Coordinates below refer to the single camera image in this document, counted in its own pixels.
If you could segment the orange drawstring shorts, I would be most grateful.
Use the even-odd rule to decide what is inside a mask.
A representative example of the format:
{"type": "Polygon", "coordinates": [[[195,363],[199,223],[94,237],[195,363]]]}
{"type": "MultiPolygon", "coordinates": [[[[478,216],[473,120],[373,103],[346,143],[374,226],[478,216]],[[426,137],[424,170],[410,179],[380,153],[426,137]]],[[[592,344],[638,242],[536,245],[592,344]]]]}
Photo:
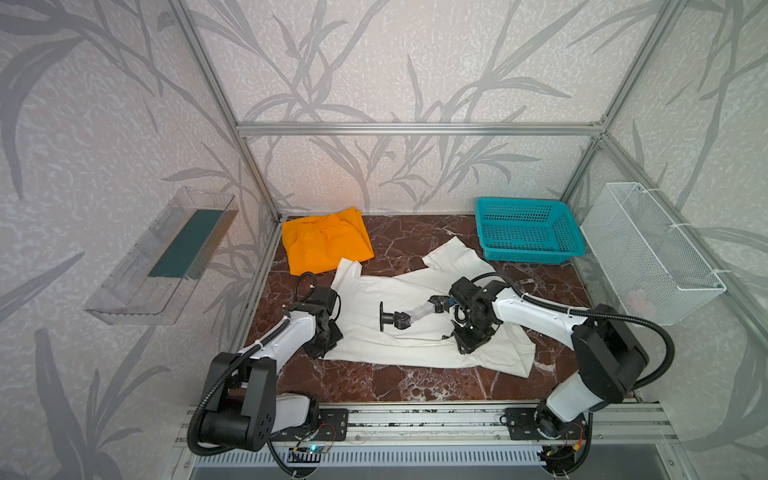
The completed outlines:
{"type": "Polygon", "coordinates": [[[375,256],[362,213],[354,207],[287,221],[282,243],[293,276],[335,270],[342,259],[364,262],[375,256]]]}

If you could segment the white garment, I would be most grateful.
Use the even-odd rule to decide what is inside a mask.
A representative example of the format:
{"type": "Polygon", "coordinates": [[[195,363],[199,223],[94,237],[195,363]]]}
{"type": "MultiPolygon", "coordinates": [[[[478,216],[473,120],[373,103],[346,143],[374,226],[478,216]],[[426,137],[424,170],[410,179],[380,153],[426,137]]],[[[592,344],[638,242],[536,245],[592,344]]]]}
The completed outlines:
{"type": "Polygon", "coordinates": [[[492,270],[490,264],[456,237],[422,261],[424,268],[395,277],[364,275],[359,262],[340,261],[331,288],[341,300],[337,325],[343,339],[326,358],[442,369],[483,367],[528,377],[536,345],[516,324],[503,324],[488,343],[468,354],[459,352],[452,336],[450,313],[429,314],[404,330],[380,326],[380,309],[411,313],[424,306],[429,297],[448,294],[458,279],[492,270]]]}

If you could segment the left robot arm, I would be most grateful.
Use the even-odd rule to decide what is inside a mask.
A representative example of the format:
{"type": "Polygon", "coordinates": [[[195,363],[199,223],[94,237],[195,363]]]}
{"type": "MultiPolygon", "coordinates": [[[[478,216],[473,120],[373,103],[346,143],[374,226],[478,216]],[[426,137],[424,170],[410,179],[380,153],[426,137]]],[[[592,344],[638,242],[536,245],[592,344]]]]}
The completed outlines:
{"type": "Polygon", "coordinates": [[[343,338],[335,290],[316,287],[284,310],[280,322],[242,350],[221,352],[211,362],[187,430],[198,456],[234,449],[258,451],[284,431],[298,436],[320,427],[318,403],[303,394],[279,394],[277,376],[294,354],[324,357],[343,338]]]}

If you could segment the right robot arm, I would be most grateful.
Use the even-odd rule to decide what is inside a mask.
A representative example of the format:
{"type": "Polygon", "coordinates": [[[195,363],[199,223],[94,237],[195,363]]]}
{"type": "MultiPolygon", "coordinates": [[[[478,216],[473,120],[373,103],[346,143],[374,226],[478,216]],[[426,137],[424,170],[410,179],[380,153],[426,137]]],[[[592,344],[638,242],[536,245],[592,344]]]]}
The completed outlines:
{"type": "Polygon", "coordinates": [[[559,429],[600,404],[622,401],[649,362],[632,330],[605,305],[590,311],[552,303],[497,275],[485,285],[462,277],[449,296],[462,353],[485,345],[506,324],[541,333],[573,351],[577,371],[537,406],[534,419],[541,430],[559,429]]]}

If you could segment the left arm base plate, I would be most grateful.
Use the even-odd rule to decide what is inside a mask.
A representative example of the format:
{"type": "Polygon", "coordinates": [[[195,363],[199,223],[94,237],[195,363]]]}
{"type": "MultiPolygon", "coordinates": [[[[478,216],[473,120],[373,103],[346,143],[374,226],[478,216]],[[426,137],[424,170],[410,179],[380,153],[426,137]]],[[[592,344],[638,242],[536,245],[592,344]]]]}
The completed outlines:
{"type": "Polygon", "coordinates": [[[309,437],[313,441],[338,442],[347,437],[350,411],[346,408],[321,407],[310,414],[307,424],[288,427],[271,435],[272,441],[298,441],[309,437]]]}

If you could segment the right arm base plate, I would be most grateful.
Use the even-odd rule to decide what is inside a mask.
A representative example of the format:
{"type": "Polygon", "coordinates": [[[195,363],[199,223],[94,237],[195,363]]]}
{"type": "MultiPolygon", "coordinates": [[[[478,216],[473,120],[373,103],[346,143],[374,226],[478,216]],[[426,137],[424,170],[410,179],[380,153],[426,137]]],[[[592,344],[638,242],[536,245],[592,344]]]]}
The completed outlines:
{"type": "Polygon", "coordinates": [[[511,440],[565,443],[582,441],[584,429],[588,425],[583,414],[571,422],[562,422],[556,416],[540,419],[535,407],[506,408],[500,423],[508,430],[511,440]]]}

